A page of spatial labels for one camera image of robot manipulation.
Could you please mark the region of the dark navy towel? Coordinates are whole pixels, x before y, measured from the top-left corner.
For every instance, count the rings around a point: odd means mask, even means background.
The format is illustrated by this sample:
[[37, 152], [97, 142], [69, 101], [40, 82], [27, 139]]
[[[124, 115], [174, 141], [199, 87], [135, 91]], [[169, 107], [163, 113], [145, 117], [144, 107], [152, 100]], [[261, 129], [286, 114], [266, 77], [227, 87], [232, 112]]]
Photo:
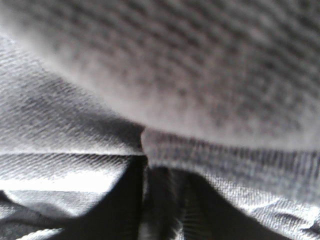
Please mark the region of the dark navy towel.
[[317, 0], [3, 0], [3, 240], [317, 240]]

